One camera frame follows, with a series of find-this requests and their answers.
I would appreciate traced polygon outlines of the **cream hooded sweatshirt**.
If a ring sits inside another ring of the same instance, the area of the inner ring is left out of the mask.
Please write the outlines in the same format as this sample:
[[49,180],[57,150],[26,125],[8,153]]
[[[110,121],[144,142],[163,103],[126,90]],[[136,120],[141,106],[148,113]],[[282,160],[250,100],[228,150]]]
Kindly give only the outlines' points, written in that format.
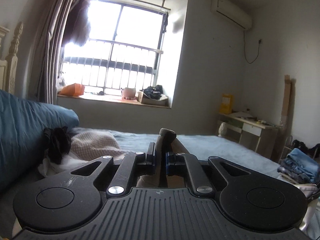
[[161,128],[155,144],[156,169],[153,175],[143,175],[137,181],[137,187],[147,188],[182,188],[185,187],[184,179],[180,176],[169,176],[167,178],[166,153],[186,153],[190,152],[177,139],[174,131]]

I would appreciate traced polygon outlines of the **grey bed blanket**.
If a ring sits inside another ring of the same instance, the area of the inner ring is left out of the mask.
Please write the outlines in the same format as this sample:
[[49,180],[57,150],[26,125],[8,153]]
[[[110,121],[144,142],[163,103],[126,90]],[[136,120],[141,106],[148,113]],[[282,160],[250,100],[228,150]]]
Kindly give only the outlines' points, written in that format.
[[[123,150],[144,151],[148,148],[149,143],[156,141],[158,137],[156,134],[135,134],[112,130],[109,132]],[[235,142],[214,135],[178,135],[177,138],[199,160],[206,160],[209,156],[217,155],[268,176],[280,178],[280,174],[277,172],[279,166],[277,163]],[[1,189],[1,237],[3,238],[11,238],[12,236],[16,219],[12,208],[15,194],[21,186],[43,178],[37,170],[36,161],[30,163],[24,156],[21,157],[21,161],[26,165],[25,168],[17,165],[1,167],[1,171],[7,168],[1,178],[6,179],[9,183],[6,188]]]

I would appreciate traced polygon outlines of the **pink white knitted garment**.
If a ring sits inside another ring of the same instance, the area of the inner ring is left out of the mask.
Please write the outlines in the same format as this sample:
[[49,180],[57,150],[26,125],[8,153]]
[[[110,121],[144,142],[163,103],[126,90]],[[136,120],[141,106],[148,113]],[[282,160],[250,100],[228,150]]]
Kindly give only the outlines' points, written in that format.
[[122,160],[125,155],[134,153],[124,150],[110,132],[86,131],[71,138],[71,152],[80,159],[90,161],[110,155],[114,160]]

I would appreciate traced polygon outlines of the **white round stool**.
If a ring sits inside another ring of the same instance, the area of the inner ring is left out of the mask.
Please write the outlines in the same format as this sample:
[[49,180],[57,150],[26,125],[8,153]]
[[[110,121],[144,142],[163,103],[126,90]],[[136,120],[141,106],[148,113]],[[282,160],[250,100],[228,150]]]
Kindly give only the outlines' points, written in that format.
[[227,123],[222,122],[218,129],[218,136],[224,138],[227,134],[227,131],[228,131]]

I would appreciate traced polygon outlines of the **yellow box on desk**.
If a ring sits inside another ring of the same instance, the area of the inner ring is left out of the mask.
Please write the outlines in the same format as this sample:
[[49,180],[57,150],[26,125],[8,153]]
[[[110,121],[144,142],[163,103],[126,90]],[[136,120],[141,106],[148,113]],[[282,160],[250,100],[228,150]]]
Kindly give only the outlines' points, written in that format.
[[219,108],[219,113],[222,114],[231,114],[233,109],[233,95],[232,94],[223,94],[221,105]]

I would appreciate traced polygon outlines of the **box with dark items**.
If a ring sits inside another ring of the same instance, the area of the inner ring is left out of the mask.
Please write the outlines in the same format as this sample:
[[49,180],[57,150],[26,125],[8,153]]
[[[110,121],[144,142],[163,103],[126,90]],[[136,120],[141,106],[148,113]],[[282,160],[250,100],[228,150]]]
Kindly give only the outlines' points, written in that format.
[[138,91],[137,101],[145,105],[169,106],[169,98],[163,93],[163,87],[156,85]]

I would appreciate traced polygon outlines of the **black crumpled garment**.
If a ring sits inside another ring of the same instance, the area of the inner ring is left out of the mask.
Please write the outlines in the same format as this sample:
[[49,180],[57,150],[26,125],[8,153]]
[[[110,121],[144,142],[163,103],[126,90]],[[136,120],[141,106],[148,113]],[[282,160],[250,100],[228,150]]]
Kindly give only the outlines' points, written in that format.
[[60,165],[64,154],[71,149],[71,137],[68,127],[45,128],[43,130],[43,149],[52,163]]

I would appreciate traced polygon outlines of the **light grey shirt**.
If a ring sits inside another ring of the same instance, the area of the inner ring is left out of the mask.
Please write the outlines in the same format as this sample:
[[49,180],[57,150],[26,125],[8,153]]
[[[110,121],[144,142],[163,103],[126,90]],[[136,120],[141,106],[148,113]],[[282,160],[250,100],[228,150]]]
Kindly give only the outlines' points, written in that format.
[[67,170],[72,170],[85,163],[87,163],[86,160],[79,159],[75,154],[70,152],[69,154],[62,155],[61,164],[53,163],[48,157],[45,157],[37,169],[40,175],[47,178]]

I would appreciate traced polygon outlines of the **white desk with drawers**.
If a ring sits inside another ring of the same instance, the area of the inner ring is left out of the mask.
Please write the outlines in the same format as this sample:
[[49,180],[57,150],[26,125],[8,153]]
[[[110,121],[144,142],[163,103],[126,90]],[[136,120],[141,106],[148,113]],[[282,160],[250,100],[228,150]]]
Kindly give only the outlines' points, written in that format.
[[228,127],[225,139],[236,142],[265,158],[271,158],[278,133],[277,126],[236,117],[233,114],[220,113],[217,121],[217,136],[222,122],[227,123]]

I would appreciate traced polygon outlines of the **pink pot on windowsill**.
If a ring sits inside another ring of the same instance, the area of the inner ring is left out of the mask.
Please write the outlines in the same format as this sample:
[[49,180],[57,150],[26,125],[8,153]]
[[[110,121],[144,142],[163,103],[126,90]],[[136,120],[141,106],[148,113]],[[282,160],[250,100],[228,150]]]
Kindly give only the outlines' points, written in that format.
[[136,98],[136,89],[125,87],[121,89],[121,96],[124,100],[135,100]]

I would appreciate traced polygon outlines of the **orange bag on windowsill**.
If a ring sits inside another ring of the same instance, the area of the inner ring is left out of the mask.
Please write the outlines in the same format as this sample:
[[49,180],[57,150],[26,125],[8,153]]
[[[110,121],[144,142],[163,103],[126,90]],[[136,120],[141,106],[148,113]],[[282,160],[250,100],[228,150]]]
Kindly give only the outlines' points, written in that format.
[[67,85],[59,91],[59,94],[65,96],[81,96],[84,94],[85,86],[79,83]]

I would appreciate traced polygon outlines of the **teal blue duvet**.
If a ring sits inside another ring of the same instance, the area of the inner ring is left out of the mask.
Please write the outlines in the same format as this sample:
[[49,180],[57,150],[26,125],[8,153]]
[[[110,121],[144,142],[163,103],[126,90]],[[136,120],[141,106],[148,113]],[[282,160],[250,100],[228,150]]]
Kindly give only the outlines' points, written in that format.
[[71,109],[20,99],[1,90],[1,192],[36,165],[45,128],[78,124]]

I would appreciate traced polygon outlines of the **folded blue jeans pile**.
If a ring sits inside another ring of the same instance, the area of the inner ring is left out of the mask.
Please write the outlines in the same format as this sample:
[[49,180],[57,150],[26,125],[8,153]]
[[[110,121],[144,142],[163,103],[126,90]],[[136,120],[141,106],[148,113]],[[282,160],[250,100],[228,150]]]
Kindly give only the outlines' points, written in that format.
[[281,161],[277,171],[299,184],[319,183],[319,164],[298,148],[294,148]]

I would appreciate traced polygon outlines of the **dark garment hanging at window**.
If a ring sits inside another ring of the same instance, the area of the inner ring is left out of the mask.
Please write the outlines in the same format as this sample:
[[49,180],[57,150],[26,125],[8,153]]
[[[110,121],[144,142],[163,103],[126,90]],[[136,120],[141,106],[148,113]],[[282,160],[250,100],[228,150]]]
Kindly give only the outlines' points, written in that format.
[[88,19],[89,0],[78,0],[70,10],[63,34],[61,47],[69,43],[84,46],[89,39],[91,24]]

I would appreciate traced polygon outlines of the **cream carved headboard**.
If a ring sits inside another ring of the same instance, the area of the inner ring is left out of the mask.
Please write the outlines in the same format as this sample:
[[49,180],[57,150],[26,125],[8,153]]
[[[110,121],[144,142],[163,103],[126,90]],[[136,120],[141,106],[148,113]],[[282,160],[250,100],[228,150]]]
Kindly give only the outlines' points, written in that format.
[[23,26],[23,22],[18,22],[16,25],[8,54],[4,60],[1,60],[1,90],[10,94],[15,94],[17,52],[20,45],[20,37],[23,33]]

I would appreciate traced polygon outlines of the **grey curtain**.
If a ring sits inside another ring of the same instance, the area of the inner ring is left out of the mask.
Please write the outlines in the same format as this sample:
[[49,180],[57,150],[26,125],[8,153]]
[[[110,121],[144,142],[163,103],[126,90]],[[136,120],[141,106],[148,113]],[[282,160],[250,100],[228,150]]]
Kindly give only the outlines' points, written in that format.
[[57,72],[63,32],[74,0],[49,0],[34,42],[28,98],[56,103]]

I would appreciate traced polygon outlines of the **cardboard sheet against wall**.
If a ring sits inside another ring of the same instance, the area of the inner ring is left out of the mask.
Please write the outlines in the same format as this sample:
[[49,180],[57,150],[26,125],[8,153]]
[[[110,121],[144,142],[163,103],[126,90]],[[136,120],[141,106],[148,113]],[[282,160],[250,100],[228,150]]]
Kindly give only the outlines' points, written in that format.
[[290,96],[291,96],[291,78],[289,75],[285,75],[283,106],[281,110],[281,119],[280,119],[280,130],[281,130],[280,149],[281,150],[285,145],[285,134],[287,129],[287,119],[289,116]]

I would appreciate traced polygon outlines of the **white wall air conditioner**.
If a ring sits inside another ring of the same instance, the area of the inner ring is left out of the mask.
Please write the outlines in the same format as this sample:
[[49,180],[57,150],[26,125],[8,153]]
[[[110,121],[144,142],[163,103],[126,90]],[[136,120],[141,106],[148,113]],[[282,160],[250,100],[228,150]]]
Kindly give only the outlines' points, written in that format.
[[235,23],[244,30],[249,30],[252,27],[251,16],[229,0],[212,0],[211,11]]

